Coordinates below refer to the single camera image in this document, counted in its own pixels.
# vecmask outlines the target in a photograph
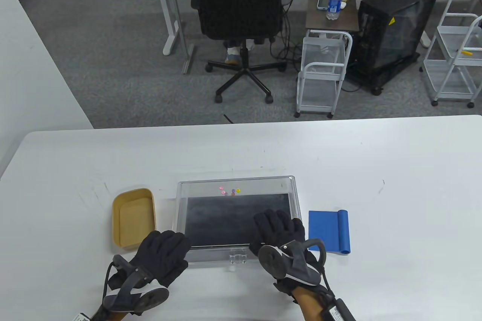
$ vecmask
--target white metal cart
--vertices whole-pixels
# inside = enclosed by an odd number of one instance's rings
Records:
[[[482,81],[476,85],[468,67],[482,66],[482,29],[478,26],[482,16],[470,13],[450,13],[453,0],[449,0],[444,14],[437,26],[420,72],[425,71],[435,92],[432,106],[439,104],[438,99],[469,99],[467,107],[473,108],[474,101],[482,89]],[[447,17],[473,18],[470,26],[445,26]],[[444,60],[429,59],[437,42]]]
[[[318,37],[310,37],[310,34],[318,34]],[[295,118],[301,111],[328,113],[328,118],[333,118],[352,44],[348,32],[307,31],[298,73]]]

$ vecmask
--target black tablet screen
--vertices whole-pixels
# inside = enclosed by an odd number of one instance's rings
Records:
[[[290,214],[288,194],[188,198],[185,235],[193,247],[249,244],[253,216],[267,209]]]

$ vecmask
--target black office chair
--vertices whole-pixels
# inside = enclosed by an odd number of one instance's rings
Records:
[[[266,94],[267,104],[273,102],[270,91],[254,74],[257,70],[277,68],[286,70],[286,61],[249,66],[246,39],[270,39],[282,28],[281,0],[191,0],[191,6],[198,10],[201,32],[213,40],[236,40],[241,42],[241,66],[217,61],[208,61],[208,73],[213,67],[236,70],[237,73],[216,90],[216,103],[222,103],[222,92],[228,89],[242,75],[248,75]]]

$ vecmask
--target white wall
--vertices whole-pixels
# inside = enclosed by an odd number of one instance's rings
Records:
[[[27,133],[91,128],[18,0],[0,0],[0,176]]]

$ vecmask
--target blue bottle label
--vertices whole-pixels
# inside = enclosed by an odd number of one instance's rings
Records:
[[[328,11],[332,13],[337,13],[341,8],[341,0],[330,0],[328,3]]]

